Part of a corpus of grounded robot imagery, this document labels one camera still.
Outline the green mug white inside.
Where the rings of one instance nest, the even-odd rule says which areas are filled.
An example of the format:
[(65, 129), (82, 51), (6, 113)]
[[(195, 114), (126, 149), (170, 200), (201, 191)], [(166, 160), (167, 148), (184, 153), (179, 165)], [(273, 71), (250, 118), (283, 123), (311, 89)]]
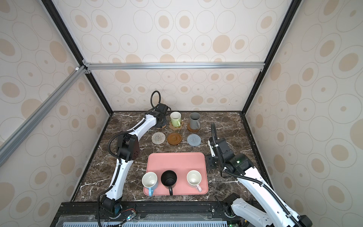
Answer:
[(173, 127), (176, 127), (176, 128), (181, 127), (181, 125), (182, 125), (181, 117), (182, 117), (181, 113), (177, 112), (177, 111), (172, 112), (170, 114), (170, 119), (171, 119), (171, 123), (172, 123)]

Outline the cork paw print coaster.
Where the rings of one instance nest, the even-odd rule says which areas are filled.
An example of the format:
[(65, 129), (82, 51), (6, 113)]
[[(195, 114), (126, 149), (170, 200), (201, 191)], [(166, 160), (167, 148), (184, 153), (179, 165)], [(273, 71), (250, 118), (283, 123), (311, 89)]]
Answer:
[(178, 131), (178, 130), (181, 130), (184, 126), (184, 122), (181, 121), (181, 126), (180, 127), (174, 127), (172, 122), (169, 122), (169, 128), (173, 131)]

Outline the white grey round coaster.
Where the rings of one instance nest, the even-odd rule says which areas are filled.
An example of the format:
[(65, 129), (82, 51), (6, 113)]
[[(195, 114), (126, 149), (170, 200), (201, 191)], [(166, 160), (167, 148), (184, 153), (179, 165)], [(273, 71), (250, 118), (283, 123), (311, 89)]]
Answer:
[(157, 145), (162, 144), (165, 141), (165, 139), (166, 139), (166, 136), (162, 132), (154, 133), (151, 138), (152, 142)]

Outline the small brown wooden coaster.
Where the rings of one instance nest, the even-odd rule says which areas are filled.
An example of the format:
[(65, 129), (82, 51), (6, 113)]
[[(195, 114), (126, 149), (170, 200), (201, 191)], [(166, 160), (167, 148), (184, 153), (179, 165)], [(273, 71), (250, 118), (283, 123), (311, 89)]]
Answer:
[(182, 135), (179, 133), (170, 133), (167, 137), (167, 142), (170, 145), (176, 146), (182, 142)]

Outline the pink mug white inside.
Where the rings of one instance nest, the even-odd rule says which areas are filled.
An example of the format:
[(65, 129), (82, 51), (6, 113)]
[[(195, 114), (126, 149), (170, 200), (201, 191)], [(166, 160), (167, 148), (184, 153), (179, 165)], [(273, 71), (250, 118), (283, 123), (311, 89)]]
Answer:
[(190, 187), (197, 189), (199, 192), (202, 192), (200, 187), (200, 183), (202, 181), (201, 173), (197, 170), (191, 170), (187, 174), (187, 182)]

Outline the brown wooden round coaster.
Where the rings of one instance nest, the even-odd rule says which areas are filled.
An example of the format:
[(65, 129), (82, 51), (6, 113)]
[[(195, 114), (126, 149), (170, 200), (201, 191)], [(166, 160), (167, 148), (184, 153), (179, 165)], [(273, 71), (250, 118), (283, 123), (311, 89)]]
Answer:
[(187, 129), (188, 129), (188, 131), (190, 131), (190, 132), (198, 132), (199, 131), (199, 129), (192, 129), (191, 127), (190, 127), (190, 125), (188, 124), (187, 125)]

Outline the light blue woven coaster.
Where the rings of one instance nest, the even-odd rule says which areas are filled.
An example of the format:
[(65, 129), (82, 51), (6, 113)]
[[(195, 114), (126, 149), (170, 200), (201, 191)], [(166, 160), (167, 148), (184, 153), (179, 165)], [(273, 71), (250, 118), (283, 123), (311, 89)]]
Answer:
[(201, 137), (196, 134), (191, 134), (187, 138), (187, 143), (192, 147), (197, 147), (201, 144)]

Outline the grey mug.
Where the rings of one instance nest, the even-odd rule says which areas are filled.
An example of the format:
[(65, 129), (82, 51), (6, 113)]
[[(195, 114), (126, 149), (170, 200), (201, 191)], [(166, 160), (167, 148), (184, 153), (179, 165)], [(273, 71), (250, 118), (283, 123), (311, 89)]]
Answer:
[(201, 128), (200, 125), (200, 114), (197, 112), (190, 114), (190, 123), (189, 126), (192, 130), (199, 130)]

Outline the black mug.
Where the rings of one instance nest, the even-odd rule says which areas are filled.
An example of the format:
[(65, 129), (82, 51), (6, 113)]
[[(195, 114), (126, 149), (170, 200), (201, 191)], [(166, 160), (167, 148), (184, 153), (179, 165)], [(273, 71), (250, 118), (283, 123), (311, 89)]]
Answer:
[(162, 173), (161, 175), (161, 183), (169, 190), (170, 196), (172, 196), (173, 193), (173, 187), (175, 186), (177, 182), (177, 174), (172, 170), (167, 170)]

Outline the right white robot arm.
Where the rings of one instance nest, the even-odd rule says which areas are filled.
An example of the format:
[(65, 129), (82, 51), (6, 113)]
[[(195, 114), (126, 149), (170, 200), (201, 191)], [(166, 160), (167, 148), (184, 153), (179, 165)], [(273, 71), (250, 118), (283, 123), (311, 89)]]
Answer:
[(306, 215), (299, 215), (274, 192), (244, 154), (235, 155), (227, 161), (221, 161), (217, 155), (208, 155), (207, 162), (209, 167), (219, 168), (221, 173), (236, 178), (261, 206), (261, 209), (256, 208), (237, 194), (231, 194), (221, 203), (227, 217), (241, 217), (255, 227), (311, 227), (313, 225)]

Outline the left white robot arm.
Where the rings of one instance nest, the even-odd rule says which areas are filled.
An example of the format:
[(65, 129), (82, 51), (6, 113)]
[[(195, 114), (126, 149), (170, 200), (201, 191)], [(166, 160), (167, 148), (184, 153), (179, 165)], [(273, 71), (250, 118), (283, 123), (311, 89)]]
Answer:
[(150, 110), (140, 122), (127, 131), (113, 136), (107, 145), (108, 152), (117, 159), (115, 171), (109, 187), (97, 197), (99, 207), (116, 216), (121, 211), (120, 199), (128, 172), (140, 153), (139, 141), (151, 128), (162, 128), (166, 125), (166, 113)]

